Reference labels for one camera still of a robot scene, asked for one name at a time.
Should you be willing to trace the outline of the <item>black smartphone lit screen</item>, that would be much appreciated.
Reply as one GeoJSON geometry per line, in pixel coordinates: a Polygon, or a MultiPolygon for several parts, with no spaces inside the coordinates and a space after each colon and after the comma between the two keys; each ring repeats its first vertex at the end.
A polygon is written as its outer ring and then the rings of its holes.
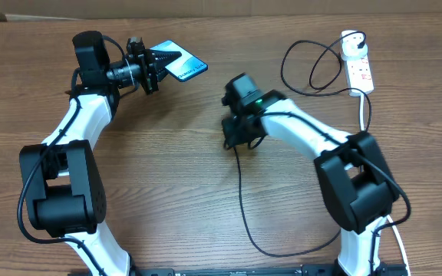
{"type": "Polygon", "coordinates": [[[181,56],[166,66],[167,71],[179,82],[186,82],[208,70],[208,65],[176,42],[167,40],[152,47],[152,50],[174,52],[181,56]]]}

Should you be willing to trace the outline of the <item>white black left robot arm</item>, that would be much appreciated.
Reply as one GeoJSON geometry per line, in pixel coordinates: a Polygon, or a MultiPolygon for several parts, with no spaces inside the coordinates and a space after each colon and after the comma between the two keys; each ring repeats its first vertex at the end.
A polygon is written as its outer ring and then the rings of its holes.
{"type": "Polygon", "coordinates": [[[142,87],[152,94],[182,53],[146,48],[130,38],[120,61],[112,63],[109,40],[99,31],[73,37],[78,68],[69,110],[47,139],[19,153],[23,187],[17,222],[31,242],[70,245],[90,275],[136,275],[134,260],[105,222],[107,201],[93,148],[117,112],[120,89],[142,87]]]}

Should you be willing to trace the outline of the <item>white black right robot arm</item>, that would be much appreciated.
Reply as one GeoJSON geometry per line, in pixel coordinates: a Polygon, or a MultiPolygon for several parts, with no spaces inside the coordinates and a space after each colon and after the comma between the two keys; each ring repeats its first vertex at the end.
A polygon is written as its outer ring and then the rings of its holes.
{"type": "Polygon", "coordinates": [[[226,147],[270,136],[312,160],[325,207],[341,229],[336,271],[377,274],[379,235],[401,190],[374,137],[336,130],[281,92],[263,93],[247,74],[234,77],[225,90],[222,103],[231,112],[222,121],[226,147]]]}

